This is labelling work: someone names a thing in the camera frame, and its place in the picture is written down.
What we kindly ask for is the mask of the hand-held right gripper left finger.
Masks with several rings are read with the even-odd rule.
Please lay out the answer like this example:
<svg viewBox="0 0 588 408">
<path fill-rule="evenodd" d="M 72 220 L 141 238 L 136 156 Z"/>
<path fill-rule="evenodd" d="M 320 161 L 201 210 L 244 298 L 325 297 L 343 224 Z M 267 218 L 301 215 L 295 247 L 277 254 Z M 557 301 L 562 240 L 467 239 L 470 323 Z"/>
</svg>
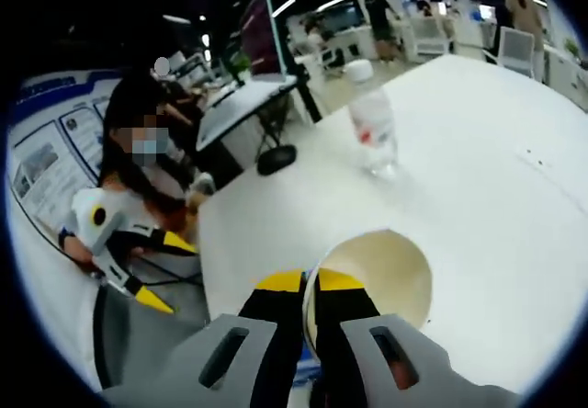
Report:
<svg viewBox="0 0 588 408">
<path fill-rule="evenodd" d="M 258 283 L 236 315 L 222 314 L 174 344 L 140 379 L 111 387 L 111 407 L 285 407 L 302 350 L 303 274 Z"/>
</svg>

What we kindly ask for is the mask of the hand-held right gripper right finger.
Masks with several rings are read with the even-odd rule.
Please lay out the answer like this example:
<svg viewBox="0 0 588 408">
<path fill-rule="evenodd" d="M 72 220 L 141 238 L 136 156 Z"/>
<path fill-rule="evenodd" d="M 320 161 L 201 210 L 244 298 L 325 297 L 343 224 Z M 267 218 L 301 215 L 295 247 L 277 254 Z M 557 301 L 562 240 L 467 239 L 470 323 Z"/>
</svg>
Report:
<svg viewBox="0 0 588 408">
<path fill-rule="evenodd" d="M 517 394 L 477 385 L 451 366 L 447 351 L 402 317 L 382 314 L 352 276 L 318 267 L 315 352 L 329 407 L 516 407 Z"/>
</svg>

